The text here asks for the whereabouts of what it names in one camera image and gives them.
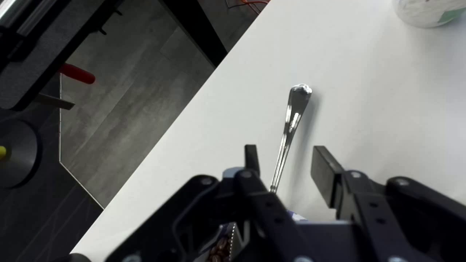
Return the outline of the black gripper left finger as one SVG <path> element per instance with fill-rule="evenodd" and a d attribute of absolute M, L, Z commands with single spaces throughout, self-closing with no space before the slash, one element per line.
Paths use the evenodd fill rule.
<path fill-rule="evenodd" d="M 297 262 L 312 251 L 300 225 L 259 177 L 258 150 L 220 179 L 197 174 L 131 233 L 105 262 L 197 262 L 223 234 L 242 234 L 238 262 Z"/>

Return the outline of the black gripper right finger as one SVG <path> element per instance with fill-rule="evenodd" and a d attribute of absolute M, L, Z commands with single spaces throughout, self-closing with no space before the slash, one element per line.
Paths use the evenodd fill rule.
<path fill-rule="evenodd" d="M 407 176 L 383 184 L 316 145 L 310 176 L 335 221 L 313 228 L 324 262 L 466 262 L 466 206 Z"/>

